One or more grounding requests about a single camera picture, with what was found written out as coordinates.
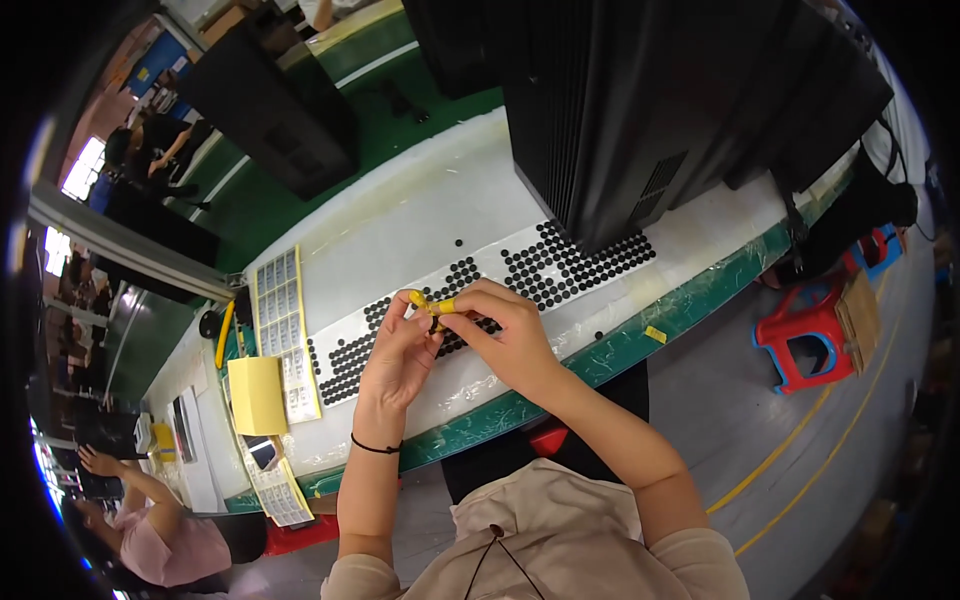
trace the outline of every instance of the red plastic stool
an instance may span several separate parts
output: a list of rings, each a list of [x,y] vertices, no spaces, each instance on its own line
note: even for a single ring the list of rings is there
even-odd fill
[[[316,515],[313,523],[299,529],[277,527],[269,517],[264,518],[267,519],[267,547],[263,556],[278,556],[340,537],[336,515]]]
[[[863,269],[870,281],[873,281],[902,254],[903,246],[897,236],[897,228],[893,224],[887,224],[882,228],[875,228],[869,235],[857,240],[843,253],[843,262],[847,273],[853,275],[857,270]]]
[[[843,350],[847,340],[833,309],[843,294],[848,275],[840,273],[820,281],[790,288],[769,317],[754,327],[754,348],[765,348],[780,372],[783,383],[774,388],[777,394],[793,394],[797,390],[839,381],[853,372],[853,361]],[[806,307],[791,311],[796,300],[805,300]],[[826,364],[808,377],[800,374],[787,341],[813,336],[827,347]]]
[[[551,418],[527,432],[527,439],[534,447],[537,456],[550,458],[557,453],[570,430],[560,420]]]

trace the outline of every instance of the pink shirt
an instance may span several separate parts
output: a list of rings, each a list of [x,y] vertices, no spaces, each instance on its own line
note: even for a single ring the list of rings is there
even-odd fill
[[[171,588],[230,568],[230,550],[209,519],[185,518],[167,547],[147,520],[149,508],[117,511],[113,528],[123,533],[120,562],[144,581]]]

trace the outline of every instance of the factory floor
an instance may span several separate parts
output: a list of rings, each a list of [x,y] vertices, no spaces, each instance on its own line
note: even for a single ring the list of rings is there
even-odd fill
[[[908,255],[874,282],[882,338],[868,370],[835,386],[772,392],[777,372],[751,330],[779,293],[758,284],[649,359],[650,422],[690,466],[755,600],[793,597],[892,465],[907,390],[924,369],[932,269],[914,230]],[[449,502],[438,465],[403,477],[394,536],[402,584],[453,543]],[[229,597],[315,598],[336,551],[332,541],[235,567]]]

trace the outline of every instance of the bracelet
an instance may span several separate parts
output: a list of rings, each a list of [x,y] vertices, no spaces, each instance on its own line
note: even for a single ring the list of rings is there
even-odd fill
[[[387,446],[387,449],[386,449],[386,450],[380,450],[380,449],[378,449],[378,448],[371,448],[371,447],[369,447],[368,445],[363,445],[363,444],[360,444],[359,442],[357,442],[357,439],[353,437],[353,432],[352,432],[352,431],[350,432],[350,441],[353,442],[354,444],[356,444],[358,447],[361,447],[361,448],[367,450],[368,452],[376,452],[377,454],[397,454],[397,453],[400,451],[400,449],[403,448],[403,440],[400,440],[400,445],[397,446],[396,448],[392,448],[392,447],[389,447],[389,446]]]

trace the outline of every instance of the finger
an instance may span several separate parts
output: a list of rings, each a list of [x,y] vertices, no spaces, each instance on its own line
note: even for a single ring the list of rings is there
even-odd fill
[[[509,323],[510,319],[517,314],[519,308],[520,306],[518,303],[504,300],[499,296],[488,294],[482,290],[472,290],[469,292],[465,291],[463,294],[457,296],[456,302],[456,309],[458,313],[468,313],[470,311],[474,311],[483,315],[484,317],[493,318],[503,326],[507,326],[507,323]],[[443,321],[443,317],[441,317],[441,323],[446,325],[446,322]]]
[[[459,313],[443,315],[440,317],[440,320],[481,354],[486,351],[493,351],[493,345],[499,344],[494,338],[490,337],[486,331]]]
[[[437,356],[437,350],[440,349],[443,342],[444,335],[438,331],[426,339],[423,347],[426,348],[427,354],[429,354],[431,358],[434,358]]]
[[[430,369],[433,368],[434,361],[437,359],[437,350],[440,349],[443,342],[444,335],[439,332],[434,333],[426,338],[426,341],[422,345],[410,347],[409,357],[417,361],[421,367],[429,372]]]
[[[394,294],[394,299],[390,300],[390,306],[387,307],[387,314],[383,316],[383,325],[387,331],[393,331],[398,322],[403,321],[403,315],[407,314],[407,307],[410,306],[410,292],[412,290],[399,290]]]
[[[432,324],[433,320],[426,317],[410,321],[400,319],[394,331],[381,342],[381,351],[388,356],[401,356],[413,344],[424,342],[425,334]]]
[[[481,292],[486,292],[491,296],[496,296],[498,298],[506,300],[507,302],[515,302],[515,303],[523,302],[523,296],[521,296],[517,292],[510,291],[510,288],[504,287],[495,281],[491,281],[487,279],[486,277],[480,277],[479,279],[477,279],[476,281],[468,285],[466,288],[464,288],[463,293],[465,294],[466,292],[476,291],[476,290],[479,290]],[[463,312],[462,310],[459,310],[460,302],[457,302],[457,304],[458,304],[457,312]]]

